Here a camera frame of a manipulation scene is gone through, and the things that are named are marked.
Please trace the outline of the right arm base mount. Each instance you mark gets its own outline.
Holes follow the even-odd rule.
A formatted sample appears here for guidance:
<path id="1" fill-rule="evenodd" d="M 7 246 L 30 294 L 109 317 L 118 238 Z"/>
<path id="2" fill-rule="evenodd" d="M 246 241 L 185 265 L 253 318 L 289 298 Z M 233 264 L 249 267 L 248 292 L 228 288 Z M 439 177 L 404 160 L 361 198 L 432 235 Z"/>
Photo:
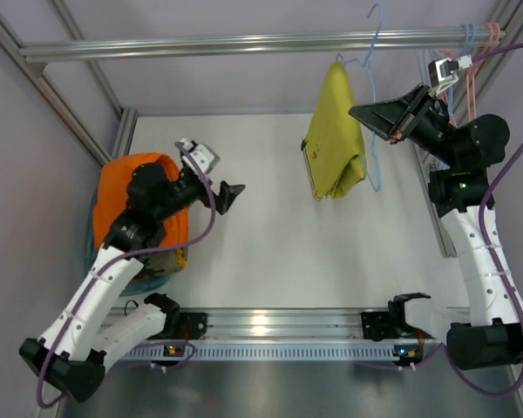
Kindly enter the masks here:
<path id="1" fill-rule="evenodd" d="M 362 312 L 361 325 L 366 340 L 393 340 L 402 336 L 399 318 L 389 311 Z"/>

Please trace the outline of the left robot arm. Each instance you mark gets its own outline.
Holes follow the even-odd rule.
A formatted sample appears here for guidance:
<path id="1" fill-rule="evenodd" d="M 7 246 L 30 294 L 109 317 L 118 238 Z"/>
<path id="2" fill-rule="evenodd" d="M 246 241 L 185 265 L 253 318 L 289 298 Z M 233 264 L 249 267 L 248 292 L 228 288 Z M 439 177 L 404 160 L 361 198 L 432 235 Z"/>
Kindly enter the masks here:
<path id="1" fill-rule="evenodd" d="M 197 201 L 213 215 L 224 214 L 244 189 L 242 184 L 221 182 L 214 193 L 205 170 L 195 165 L 183 167 L 175 180 L 157 163 L 134 169 L 126 208 L 112 223 L 84 282 L 53 324 L 19 348 L 38 382 L 85 402 L 129 351 L 152 336 L 177 335 L 180 306 L 162 293 L 149 294 L 106 330 L 101 325 L 125 287 L 153 254 L 161 252 L 165 220 Z"/>

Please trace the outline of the yellow-green trousers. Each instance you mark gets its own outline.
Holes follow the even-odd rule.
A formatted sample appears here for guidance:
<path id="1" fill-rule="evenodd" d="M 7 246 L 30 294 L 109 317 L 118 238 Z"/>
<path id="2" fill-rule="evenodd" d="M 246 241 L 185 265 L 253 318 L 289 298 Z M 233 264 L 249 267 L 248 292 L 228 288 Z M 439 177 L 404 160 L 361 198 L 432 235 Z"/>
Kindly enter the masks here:
<path id="1" fill-rule="evenodd" d="M 341 199 L 366 180 L 361 125 L 350 114 L 355 105 L 344 64 L 332 63 L 323 79 L 301 149 L 313 198 Z"/>

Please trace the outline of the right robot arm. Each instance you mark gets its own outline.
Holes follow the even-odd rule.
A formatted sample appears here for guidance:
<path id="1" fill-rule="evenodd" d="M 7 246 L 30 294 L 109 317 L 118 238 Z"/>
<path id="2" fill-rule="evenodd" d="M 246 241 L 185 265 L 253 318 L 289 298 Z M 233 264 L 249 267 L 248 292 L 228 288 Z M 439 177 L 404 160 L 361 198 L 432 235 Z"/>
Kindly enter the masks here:
<path id="1" fill-rule="evenodd" d="M 487 176 L 506 156 L 507 122 L 486 114 L 456 127 L 423 84 L 397 99 L 355 105 L 349 114 L 381 139 L 409 139 L 448 166 L 430 174 L 427 190 L 454 245 L 469 313 L 453 313 L 425 293 L 400 294 L 388 304 L 396 328 L 440 340 L 462 370 L 523 364 L 523 299 L 497 235 Z"/>

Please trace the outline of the light blue wire hanger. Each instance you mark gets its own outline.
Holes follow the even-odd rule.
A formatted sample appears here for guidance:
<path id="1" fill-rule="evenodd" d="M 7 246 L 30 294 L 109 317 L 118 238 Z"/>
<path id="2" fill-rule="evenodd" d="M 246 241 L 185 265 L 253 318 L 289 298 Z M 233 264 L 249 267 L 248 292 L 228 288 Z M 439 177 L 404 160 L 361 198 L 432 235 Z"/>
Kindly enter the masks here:
<path id="1" fill-rule="evenodd" d="M 374 35 L 372 36 L 370 40 L 370 47 L 368 48 L 368 51 L 364 57 L 364 59 L 359 59 L 358 57 L 353 57 L 350 59 L 345 59 L 343 57 L 343 54 L 341 52 L 338 52 L 336 54 L 336 61 L 340 62 L 342 65 L 347 65 L 351 63 L 357 63 L 361 68 L 364 68 L 367 72 L 368 79 L 370 82 L 370 89 L 371 89 L 371 98 L 372 103 L 375 104 L 377 102 L 377 87 L 376 87 L 376 81 L 374 77 L 373 72 L 373 60 L 375 56 L 375 49 L 376 49 L 376 43 L 378 36 L 380 35 L 380 32 L 383 28 L 384 24 L 384 7 L 382 1 L 376 1 L 370 8 L 369 12 L 367 13 L 366 18 L 369 19 L 372 14 L 377 11 L 378 13 L 378 22 L 377 27 L 374 31 Z M 383 186 L 383 174 L 382 174 L 382 167 L 380 158 L 377 154 L 377 135 L 375 133 L 371 136 L 371 141 L 369 145 L 369 154 L 374 162 L 374 168 L 375 172 L 371 173 L 370 168 L 368 166 L 368 160 L 366 157 L 363 158 L 363 168 L 365 170 L 366 178 L 370 182 L 370 186 L 375 193 L 379 193 Z"/>

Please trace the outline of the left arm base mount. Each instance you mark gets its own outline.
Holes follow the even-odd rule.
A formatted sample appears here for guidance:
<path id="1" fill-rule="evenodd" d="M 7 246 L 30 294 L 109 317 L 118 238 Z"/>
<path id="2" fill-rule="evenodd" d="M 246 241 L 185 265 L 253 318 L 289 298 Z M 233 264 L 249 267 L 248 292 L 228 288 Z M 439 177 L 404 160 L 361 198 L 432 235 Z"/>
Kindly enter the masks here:
<path id="1" fill-rule="evenodd" d="M 207 331 L 208 314 L 197 310 L 170 313 L 163 333 L 170 340 L 199 340 Z"/>

